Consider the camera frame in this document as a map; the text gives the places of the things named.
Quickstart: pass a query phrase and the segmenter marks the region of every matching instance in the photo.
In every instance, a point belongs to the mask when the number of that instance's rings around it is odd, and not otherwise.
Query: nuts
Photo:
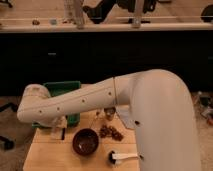
[[[112,139],[116,141],[121,141],[124,136],[116,130],[115,127],[103,125],[99,131],[99,135],[101,138],[112,137]]]

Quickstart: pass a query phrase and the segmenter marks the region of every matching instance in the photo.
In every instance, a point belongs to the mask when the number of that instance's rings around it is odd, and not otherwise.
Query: screw hole
[[[141,160],[144,160],[144,157],[142,155],[139,156]]]
[[[139,125],[140,125],[140,122],[139,122],[139,121],[135,121],[135,124],[136,124],[137,126],[139,126]]]

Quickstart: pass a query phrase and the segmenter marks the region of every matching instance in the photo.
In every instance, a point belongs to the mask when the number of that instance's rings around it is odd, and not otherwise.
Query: white handle
[[[127,159],[127,158],[132,158],[132,157],[138,157],[137,153],[114,153],[112,154],[112,158],[114,160],[122,160],[122,159]]]

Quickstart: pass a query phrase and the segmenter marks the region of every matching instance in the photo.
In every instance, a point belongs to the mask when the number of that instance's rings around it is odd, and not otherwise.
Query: cabinet
[[[176,73],[192,91],[213,88],[213,31],[2,33],[0,40],[0,95],[153,68]]]

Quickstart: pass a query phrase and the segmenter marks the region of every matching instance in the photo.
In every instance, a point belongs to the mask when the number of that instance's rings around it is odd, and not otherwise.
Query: chair
[[[13,7],[13,5],[9,2],[9,0],[0,0],[0,3],[7,4],[9,8]]]
[[[18,109],[18,106],[13,104],[13,103],[7,103],[3,106],[0,107],[0,112],[4,111],[5,109],[11,107],[11,109],[13,110],[13,112],[16,112]],[[9,140],[6,137],[0,136],[0,141],[2,141],[4,143],[4,150],[10,150],[14,147],[14,142]]]

